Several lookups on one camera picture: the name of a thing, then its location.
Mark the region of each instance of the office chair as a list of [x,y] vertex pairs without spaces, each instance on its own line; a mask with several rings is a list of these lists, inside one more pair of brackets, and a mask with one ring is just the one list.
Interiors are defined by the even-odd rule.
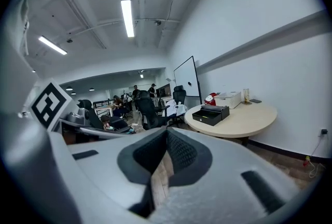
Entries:
[[[145,130],[167,125],[167,117],[158,116],[156,114],[159,108],[155,107],[147,91],[140,91],[137,95],[136,101],[139,111],[142,114],[142,126]],[[167,116],[168,107],[169,106],[162,108],[162,110],[165,110],[165,116]]]
[[[91,101],[80,100],[79,107],[89,111],[89,120],[91,127],[99,130],[104,130],[104,125],[102,121],[95,114],[94,109],[92,109]],[[109,125],[113,126],[115,128],[115,131],[120,133],[128,132],[130,130],[130,127],[127,125],[127,123],[121,118],[116,116],[110,117]]]
[[[185,104],[186,95],[187,95],[187,92],[183,89],[182,85],[176,86],[174,88],[174,92],[173,92],[173,99],[175,100],[176,105],[178,105],[179,102],[181,102],[181,104]],[[174,124],[176,124],[178,126],[179,123],[184,123],[184,121],[180,118],[183,115],[184,114],[176,116],[176,114],[175,114],[174,117],[172,116],[171,119],[173,121],[169,124],[169,126],[172,126]]]

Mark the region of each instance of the black box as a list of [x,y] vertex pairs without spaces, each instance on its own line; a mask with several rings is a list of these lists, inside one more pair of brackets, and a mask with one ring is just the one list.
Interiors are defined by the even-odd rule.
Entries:
[[221,112],[201,109],[192,114],[194,120],[212,126],[215,126],[227,116],[229,116],[229,107],[225,107]]

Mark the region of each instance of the red object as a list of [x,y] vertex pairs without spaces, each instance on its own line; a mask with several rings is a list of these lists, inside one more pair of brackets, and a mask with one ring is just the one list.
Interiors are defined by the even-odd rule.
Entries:
[[204,100],[205,104],[210,104],[213,106],[216,106],[216,101],[214,100],[214,97],[217,96],[217,93],[212,92],[209,96],[206,97]]

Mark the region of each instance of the baseboard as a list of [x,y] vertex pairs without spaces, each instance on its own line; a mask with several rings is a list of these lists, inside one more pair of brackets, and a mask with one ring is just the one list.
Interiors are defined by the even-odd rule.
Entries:
[[[281,155],[285,155],[285,156],[288,156],[288,157],[291,157],[291,158],[294,158],[294,159],[298,159],[298,160],[303,160],[304,161],[306,159],[306,156],[307,156],[307,155],[292,152],[292,151],[289,151],[289,150],[284,150],[284,149],[281,149],[281,148],[265,145],[263,143],[253,141],[251,139],[249,139],[248,144],[256,146],[256,147],[260,147],[260,148],[263,148],[263,149],[266,149],[268,151],[272,151],[272,152],[275,152],[275,153],[278,153],[278,154],[281,154]],[[331,158],[329,159],[329,158],[320,158],[320,157],[311,157],[310,160],[311,160],[311,162],[321,163],[321,164],[328,164],[328,163],[331,163],[331,161],[332,161]]]

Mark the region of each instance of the whiteboard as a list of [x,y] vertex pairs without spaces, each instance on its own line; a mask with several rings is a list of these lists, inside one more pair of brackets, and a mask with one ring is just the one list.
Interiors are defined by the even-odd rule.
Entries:
[[200,96],[193,56],[174,70],[174,77],[176,85],[182,85],[183,89],[187,92],[187,96]]

